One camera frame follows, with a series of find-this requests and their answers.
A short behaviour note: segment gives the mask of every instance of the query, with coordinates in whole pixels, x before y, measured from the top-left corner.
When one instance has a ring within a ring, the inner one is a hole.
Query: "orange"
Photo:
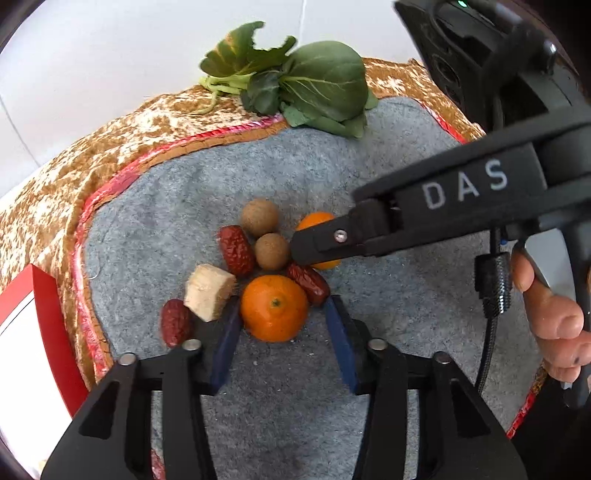
[[[240,314],[246,329],[263,342],[286,342],[297,335],[308,316],[306,292],[281,275],[263,275],[242,294]]]
[[[304,217],[300,224],[295,229],[303,230],[304,228],[310,228],[311,226],[318,225],[319,223],[328,222],[334,220],[335,216],[328,212],[314,212]],[[340,264],[340,260],[331,260],[330,262],[322,262],[312,265],[317,270],[330,270]]]

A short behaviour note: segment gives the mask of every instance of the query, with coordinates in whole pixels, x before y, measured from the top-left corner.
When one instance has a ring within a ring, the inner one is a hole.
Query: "gray carpet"
[[[166,352],[158,331],[161,306],[183,298],[196,264],[223,266],[215,232],[237,223],[247,201],[272,199],[289,238],[306,213],[346,213],[355,187],[456,145],[413,100],[382,100],[368,121],[360,141],[288,129],[192,153],[152,168],[102,207],[86,262],[113,355]],[[373,334],[408,353],[448,351],[474,379],[485,320],[473,291],[473,258],[487,247],[483,235],[468,236],[385,258],[345,260],[325,277]],[[516,295],[500,321],[484,395],[504,427],[539,361]],[[351,477],[368,399],[350,395],[342,384],[321,311],[311,311],[294,342],[265,344],[243,333],[230,375],[217,397],[203,399],[221,480]],[[159,410],[156,397],[153,445],[161,452]],[[416,422],[411,402],[406,478],[416,466]]]

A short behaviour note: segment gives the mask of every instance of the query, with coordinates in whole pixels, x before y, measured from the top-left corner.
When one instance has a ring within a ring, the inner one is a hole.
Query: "white wall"
[[[391,0],[46,0],[0,54],[0,197],[105,122],[195,84],[204,54],[253,20],[267,22],[261,47],[294,35],[418,58]]]

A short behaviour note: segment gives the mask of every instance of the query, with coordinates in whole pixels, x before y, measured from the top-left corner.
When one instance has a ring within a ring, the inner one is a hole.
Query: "red date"
[[[182,300],[172,299],[164,304],[160,311],[160,332],[170,348],[191,336],[191,312]]]
[[[255,269],[255,253],[240,225],[219,229],[217,241],[228,271],[237,277],[246,277]]]
[[[328,283],[312,267],[301,267],[292,262],[287,267],[287,276],[304,289],[308,301],[315,307],[321,306],[330,295]]]

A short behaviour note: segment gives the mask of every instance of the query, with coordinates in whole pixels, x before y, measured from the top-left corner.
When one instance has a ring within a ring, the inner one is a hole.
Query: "finger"
[[[528,290],[535,279],[534,267],[516,248],[511,253],[511,273],[513,283],[520,292]]]
[[[567,298],[534,280],[524,292],[525,311],[534,335],[546,340],[577,338],[583,330],[583,311]]]
[[[544,369],[548,375],[560,382],[572,383],[579,377],[581,367],[560,368],[544,361]]]
[[[545,340],[536,338],[542,356],[559,368],[591,363],[591,332],[581,332],[577,338]]]

